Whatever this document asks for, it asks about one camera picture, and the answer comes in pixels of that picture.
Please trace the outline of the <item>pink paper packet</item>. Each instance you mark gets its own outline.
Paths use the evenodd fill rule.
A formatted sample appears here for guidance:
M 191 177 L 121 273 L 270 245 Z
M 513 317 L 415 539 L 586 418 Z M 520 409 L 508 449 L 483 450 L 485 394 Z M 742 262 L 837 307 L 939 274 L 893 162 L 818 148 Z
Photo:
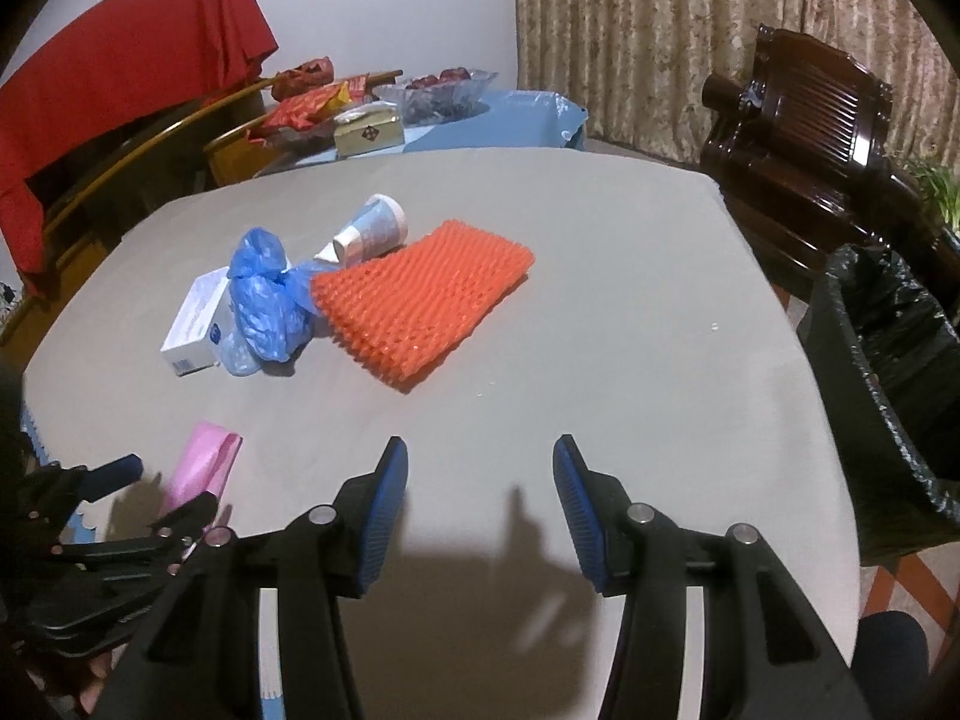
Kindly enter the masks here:
M 164 486 L 160 515 L 169 514 L 202 493 L 221 499 L 241 445 L 238 433 L 213 422 L 197 422 L 172 478 Z

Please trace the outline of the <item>white medicine box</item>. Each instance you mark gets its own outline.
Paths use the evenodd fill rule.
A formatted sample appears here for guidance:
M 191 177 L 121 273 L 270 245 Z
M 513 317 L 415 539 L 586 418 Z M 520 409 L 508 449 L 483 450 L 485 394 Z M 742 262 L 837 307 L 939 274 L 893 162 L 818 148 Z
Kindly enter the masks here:
M 161 356 L 178 377 L 218 366 L 221 345 L 233 328 L 228 268 L 222 266 L 190 285 L 161 344 Z

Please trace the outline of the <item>blue plastic bag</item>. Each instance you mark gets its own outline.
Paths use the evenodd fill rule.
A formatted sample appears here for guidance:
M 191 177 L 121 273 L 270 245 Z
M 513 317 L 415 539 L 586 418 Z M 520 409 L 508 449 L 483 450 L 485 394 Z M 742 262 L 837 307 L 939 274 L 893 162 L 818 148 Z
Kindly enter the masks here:
M 221 344 L 221 366 L 231 376 L 245 377 L 264 364 L 290 362 L 322 319 L 311 283 L 335 270 L 335 265 L 316 259 L 290 265 L 273 232 L 249 229 L 226 273 L 233 330 Z

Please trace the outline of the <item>large orange foam net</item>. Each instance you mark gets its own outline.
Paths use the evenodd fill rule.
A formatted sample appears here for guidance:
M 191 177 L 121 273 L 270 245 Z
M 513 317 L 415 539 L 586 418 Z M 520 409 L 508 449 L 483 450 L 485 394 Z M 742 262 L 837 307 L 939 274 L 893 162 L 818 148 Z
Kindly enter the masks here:
M 470 337 L 534 262 L 519 242 L 448 220 L 397 252 L 317 275 L 311 298 L 348 355 L 407 390 Z

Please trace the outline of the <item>crushed blue paper cup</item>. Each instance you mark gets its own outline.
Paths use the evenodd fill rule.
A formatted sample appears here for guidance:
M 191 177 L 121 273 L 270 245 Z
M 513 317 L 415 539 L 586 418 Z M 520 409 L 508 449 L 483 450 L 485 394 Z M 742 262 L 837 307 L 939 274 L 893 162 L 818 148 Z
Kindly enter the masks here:
M 389 195 L 375 193 L 364 202 L 352 221 L 314 255 L 314 259 L 348 268 L 389 254 L 404 245 L 408 235 L 409 223 L 404 208 Z

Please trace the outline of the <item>black trash bin bag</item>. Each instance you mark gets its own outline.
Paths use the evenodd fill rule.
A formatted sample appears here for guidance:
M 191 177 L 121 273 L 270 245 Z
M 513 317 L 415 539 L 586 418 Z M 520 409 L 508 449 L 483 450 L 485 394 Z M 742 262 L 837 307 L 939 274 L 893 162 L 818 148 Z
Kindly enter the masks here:
M 845 245 L 799 339 L 853 501 L 864 566 L 958 538 L 958 332 L 890 249 Z

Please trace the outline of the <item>red snack bags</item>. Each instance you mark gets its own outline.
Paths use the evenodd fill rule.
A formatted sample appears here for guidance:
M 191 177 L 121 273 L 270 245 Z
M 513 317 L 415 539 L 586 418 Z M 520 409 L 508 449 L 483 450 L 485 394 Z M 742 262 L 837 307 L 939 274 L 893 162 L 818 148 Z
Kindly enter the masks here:
M 369 81 L 368 75 L 355 75 L 291 96 L 249 128 L 247 140 L 276 145 L 327 137 L 338 114 L 366 101 Z

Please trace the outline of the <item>gold tissue box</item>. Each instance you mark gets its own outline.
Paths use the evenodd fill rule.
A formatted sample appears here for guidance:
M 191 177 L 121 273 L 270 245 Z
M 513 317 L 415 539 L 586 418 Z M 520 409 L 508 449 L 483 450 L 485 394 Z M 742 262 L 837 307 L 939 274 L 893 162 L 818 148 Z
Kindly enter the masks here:
M 341 160 L 404 146 L 402 115 L 395 106 L 345 110 L 334 117 L 334 143 Z

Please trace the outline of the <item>red cloth cover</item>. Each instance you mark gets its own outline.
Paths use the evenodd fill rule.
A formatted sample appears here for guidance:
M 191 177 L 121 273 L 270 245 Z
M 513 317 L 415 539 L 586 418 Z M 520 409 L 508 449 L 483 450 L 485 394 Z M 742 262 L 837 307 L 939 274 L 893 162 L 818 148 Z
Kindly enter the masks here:
M 34 174 L 121 125 L 252 82 L 275 50 L 257 0 L 103 0 L 51 37 L 2 85 L 2 234 L 18 273 L 46 270 Z

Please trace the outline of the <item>red crumpled bag on chair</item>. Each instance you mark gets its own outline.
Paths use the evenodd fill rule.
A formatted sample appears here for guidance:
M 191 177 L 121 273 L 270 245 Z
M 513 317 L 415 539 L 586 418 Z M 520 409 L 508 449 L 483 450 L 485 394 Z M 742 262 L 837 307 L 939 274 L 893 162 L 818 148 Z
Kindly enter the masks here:
M 334 81 L 334 62 L 327 55 L 308 60 L 295 68 L 280 71 L 275 76 L 270 94 L 281 103 L 288 98 L 308 93 L 311 89 L 319 88 Z

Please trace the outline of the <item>green potted plant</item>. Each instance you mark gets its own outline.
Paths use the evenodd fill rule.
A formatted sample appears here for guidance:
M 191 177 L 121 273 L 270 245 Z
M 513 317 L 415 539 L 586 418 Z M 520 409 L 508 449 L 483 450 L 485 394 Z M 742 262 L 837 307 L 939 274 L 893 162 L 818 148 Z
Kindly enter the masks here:
M 935 211 L 953 232 L 960 227 L 960 185 L 950 169 L 928 158 L 913 156 L 907 161 L 910 176 L 929 210 Z

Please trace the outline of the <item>glass fruit bowl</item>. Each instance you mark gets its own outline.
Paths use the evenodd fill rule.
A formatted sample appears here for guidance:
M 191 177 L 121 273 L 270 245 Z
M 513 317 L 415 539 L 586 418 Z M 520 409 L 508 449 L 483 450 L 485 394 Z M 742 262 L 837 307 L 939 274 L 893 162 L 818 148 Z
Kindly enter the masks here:
M 460 121 L 480 110 L 482 96 L 498 71 L 455 67 L 402 83 L 379 85 L 373 94 L 397 107 L 407 127 Z

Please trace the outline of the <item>blue tablecloth side table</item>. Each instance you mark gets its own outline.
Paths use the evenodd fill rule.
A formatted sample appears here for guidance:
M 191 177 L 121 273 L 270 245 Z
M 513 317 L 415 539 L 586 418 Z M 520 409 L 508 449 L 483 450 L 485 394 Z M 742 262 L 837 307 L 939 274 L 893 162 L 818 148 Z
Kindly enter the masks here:
M 405 142 L 357 160 L 386 154 L 466 148 L 584 148 L 589 112 L 553 91 L 495 89 L 483 94 L 475 114 L 438 125 L 407 127 Z

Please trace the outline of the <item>patterned beige curtain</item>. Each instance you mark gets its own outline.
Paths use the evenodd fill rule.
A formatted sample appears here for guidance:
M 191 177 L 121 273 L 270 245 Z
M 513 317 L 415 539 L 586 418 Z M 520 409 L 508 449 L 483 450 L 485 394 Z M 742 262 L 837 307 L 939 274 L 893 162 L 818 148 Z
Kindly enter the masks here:
M 890 153 L 957 167 L 958 73 L 910 0 L 517 0 L 519 83 L 585 107 L 592 137 L 693 164 L 704 80 L 748 80 L 760 26 L 859 60 L 892 85 Z

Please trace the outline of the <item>wooden chair frame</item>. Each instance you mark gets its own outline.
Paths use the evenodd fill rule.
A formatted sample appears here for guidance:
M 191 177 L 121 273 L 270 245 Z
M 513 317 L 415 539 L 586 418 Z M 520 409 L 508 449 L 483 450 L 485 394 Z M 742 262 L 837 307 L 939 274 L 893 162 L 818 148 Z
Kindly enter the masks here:
M 245 181 L 275 153 L 247 140 L 267 117 L 274 80 L 257 80 L 122 125 L 31 177 L 44 211 L 46 270 L 37 291 L 2 309 L 2 349 L 27 361 L 122 236 L 171 200 Z

